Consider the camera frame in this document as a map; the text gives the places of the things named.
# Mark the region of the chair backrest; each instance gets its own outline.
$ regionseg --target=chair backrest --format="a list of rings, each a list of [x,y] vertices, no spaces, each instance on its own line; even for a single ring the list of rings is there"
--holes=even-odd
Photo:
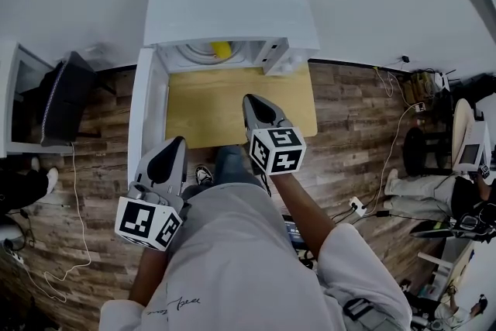
[[[53,81],[53,86],[43,114],[41,144],[74,142],[88,96],[95,86],[96,73],[72,51],[55,71],[46,74],[45,79],[45,82]]]

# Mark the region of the black strap buckle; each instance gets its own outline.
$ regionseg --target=black strap buckle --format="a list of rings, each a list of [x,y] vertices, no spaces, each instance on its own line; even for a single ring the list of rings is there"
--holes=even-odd
[[[360,317],[362,317],[365,313],[369,312],[373,308],[374,306],[368,299],[355,298],[351,301],[348,301],[346,305],[343,306],[343,312],[353,321],[357,321]]]

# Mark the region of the black hair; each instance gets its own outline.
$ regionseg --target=black hair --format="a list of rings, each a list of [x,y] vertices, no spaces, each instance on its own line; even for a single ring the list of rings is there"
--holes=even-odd
[[[481,295],[479,298],[479,307],[480,307],[480,310],[477,313],[477,315],[482,315],[484,313],[484,310],[486,310],[486,308],[487,308],[487,299],[483,295]]]

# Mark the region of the white cube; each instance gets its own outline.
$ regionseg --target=white cube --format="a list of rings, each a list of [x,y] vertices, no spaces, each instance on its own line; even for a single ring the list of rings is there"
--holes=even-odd
[[[300,169],[306,145],[298,127],[255,129],[250,157],[266,175],[294,173]]]
[[[181,218],[172,207],[119,198],[115,233],[131,243],[165,251],[181,224]]]

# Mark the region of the white shoe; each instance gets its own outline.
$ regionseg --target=white shoe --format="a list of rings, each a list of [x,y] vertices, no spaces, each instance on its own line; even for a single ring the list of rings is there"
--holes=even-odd
[[[391,191],[391,185],[395,179],[398,179],[398,170],[396,170],[396,168],[393,168],[391,171],[389,171],[386,186],[384,187],[384,194],[386,196],[391,196],[393,194]]]
[[[38,157],[32,157],[31,158],[31,170],[34,171],[40,171],[41,166],[40,166],[40,159]]]
[[[52,167],[48,170],[48,174],[46,175],[48,178],[48,187],[46,188],[46,194],[49,195],[52,193],[57,181],[59,180],[59,171],[55,167]]]
[[[385,209],[385,210],[392,210],[393,209],[393,203],[390,199],[388,200],[384,200],[382,202],[382,207]]]

